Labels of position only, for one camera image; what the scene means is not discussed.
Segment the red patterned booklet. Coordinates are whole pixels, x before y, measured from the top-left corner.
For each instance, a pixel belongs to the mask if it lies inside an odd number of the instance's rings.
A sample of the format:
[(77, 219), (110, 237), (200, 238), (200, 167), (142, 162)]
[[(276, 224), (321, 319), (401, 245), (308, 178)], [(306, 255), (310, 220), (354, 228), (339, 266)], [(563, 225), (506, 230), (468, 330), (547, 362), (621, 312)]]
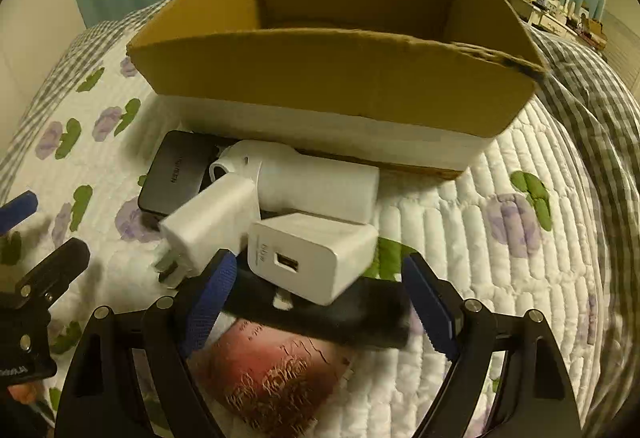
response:
[(333, 394), (355, 350), (236, 320), (191, 358), (208, 398), (268, 437), (299, 437)]

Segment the white handheld device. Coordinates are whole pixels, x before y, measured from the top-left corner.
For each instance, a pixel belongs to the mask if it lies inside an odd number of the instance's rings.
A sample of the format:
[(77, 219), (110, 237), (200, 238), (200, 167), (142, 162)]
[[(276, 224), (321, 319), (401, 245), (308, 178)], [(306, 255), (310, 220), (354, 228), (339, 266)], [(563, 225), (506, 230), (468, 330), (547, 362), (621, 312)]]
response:
[(309, 156), (285, 144), (255, 140), (228, 146), (209, 167), (213, 181), (227, 173), (253, 181), (265, 211), (302, 211), (361, 224), (371, 221), (380, 179), (380, 170), (373, 166)]

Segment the white plug charger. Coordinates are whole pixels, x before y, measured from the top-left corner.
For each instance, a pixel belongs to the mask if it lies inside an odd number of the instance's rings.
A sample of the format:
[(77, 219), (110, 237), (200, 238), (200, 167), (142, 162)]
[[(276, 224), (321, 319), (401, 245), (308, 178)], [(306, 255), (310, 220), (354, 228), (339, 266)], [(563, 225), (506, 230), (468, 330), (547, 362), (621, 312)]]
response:
[(218, 250), (237, 255), (246, 248), (248, 229), (260, 219), (256, 184), (227, 173), (160, 221), (166, 253), (155, 265), (158, 280), (175, 288), (199, 275)]

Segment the brown cardboard box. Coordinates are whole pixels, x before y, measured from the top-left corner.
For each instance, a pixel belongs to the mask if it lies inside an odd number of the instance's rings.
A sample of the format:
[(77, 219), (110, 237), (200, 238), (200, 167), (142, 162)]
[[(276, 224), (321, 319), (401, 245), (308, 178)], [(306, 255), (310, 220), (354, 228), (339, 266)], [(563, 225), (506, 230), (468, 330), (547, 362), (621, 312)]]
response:
[(506, 0), (171, 0), (127, 53), (192, 130), (446, 179), (547, 72)]

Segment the black remote control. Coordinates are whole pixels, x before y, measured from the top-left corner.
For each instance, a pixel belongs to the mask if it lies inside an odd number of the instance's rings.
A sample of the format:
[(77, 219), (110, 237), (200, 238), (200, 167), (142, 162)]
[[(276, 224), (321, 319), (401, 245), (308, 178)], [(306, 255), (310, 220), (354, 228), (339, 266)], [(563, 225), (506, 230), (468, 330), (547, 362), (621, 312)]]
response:
[(245, 265), (224, 311), (252, 322), (345, 346), (400, 349), (407, 345), (410, 301), (397, 283), (360, 277), (328, 306), (292, 296), (292, 307), (274, 306), (277, 288)]

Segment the white usb charger cube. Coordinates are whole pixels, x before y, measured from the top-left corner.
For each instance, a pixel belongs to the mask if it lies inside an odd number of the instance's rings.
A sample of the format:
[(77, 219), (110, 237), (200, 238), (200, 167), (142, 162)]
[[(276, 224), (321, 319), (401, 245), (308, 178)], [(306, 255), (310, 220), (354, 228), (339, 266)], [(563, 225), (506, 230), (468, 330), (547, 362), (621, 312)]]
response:
[(378, 230), (290, 213), (253, 223), (247, 260), (262, 279), (320, 306), (329, 306), (369, 268)]

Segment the white floral quilted mat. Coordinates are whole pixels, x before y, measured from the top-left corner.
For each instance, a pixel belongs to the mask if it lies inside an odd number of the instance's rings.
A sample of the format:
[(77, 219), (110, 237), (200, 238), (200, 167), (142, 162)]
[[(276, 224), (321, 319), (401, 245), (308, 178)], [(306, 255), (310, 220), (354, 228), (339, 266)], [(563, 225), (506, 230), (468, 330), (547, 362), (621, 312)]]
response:
[[(38, 211), (1, 244), (11, 285), (70, 237), (89, 246), (88, 270), (54, 305), (50, 342), (58, 365), (37, 406), (54, 421), (66, 370), (91, 310), (124, 311), (163, 293), (158, 234), (137, 205), (145, 173), (177, 121), (120, 52), (66, 60), (30, 112), (27, 141), (1, 161), (1, 195), (33, 191)], [(600, 376), (602, 286), (586, 169), (541, 101), (452, 182), (382, 176), (373, 217), (378, 253), (370, 273), (396, 279), (401, 254), (421, 253), (434, 272), (491, 310), (540, 310), (563, 354), (580, 413)], [(307, 428), (309, 437), (407, 437), (448, 368), (412, 332), (400, 350), (363, 350)]]

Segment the white dressing table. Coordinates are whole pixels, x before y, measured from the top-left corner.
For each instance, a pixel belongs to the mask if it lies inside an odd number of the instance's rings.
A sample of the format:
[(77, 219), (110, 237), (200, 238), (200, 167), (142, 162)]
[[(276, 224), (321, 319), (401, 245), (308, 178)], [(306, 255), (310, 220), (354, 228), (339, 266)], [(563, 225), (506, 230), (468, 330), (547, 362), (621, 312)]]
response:
[(552, 13), (542, 10), (539, 6), (534, 5), (527, 0), (506, 0), (514, 9), (520, 19), (542, 31), (549, 34), (555, 34), (565, 40), (572, 40), (588, 46), (597, 52), (603, 52), (606, 48), (606, 40), (593, 34), (591, 31), (580, 30), (577, 26), (567, 23), (567, 17), (562, 16), (559, 20)]

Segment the grey checked bed blanket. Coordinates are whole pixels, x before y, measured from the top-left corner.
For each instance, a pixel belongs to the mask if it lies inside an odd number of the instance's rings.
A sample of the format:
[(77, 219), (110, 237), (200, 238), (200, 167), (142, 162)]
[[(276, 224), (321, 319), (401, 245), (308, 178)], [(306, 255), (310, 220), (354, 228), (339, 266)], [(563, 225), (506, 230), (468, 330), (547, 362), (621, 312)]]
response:
[[(52, 72), (66, 60), (93, 62), (117, 51), (140, 76), (126, 46), (155, 12), (148, 6), (86, 30)], [(590, 50), (543, 32), (533, 38), (549, 74), (532, 101), (541, 101), (575, 147), (593, 203), (602, 286), (600, 376), (588, 411), (579, 414), (586, 436), (608, 437), (639, 386), (639, 106), (611, 67)], [(9, 151), (26, 144), (30, 112), (48, 78)]]

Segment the dark grey power adapter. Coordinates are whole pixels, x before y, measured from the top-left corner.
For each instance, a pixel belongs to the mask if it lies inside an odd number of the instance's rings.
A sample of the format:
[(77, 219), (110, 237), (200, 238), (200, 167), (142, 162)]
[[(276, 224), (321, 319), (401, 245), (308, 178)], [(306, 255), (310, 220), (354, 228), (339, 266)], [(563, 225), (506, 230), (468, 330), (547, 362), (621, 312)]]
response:
[(139, 208), (156, 220), (171, 215), (212, 184), (209, 166), (234, 143), (217, 135), (166, 133), (142, 185)]

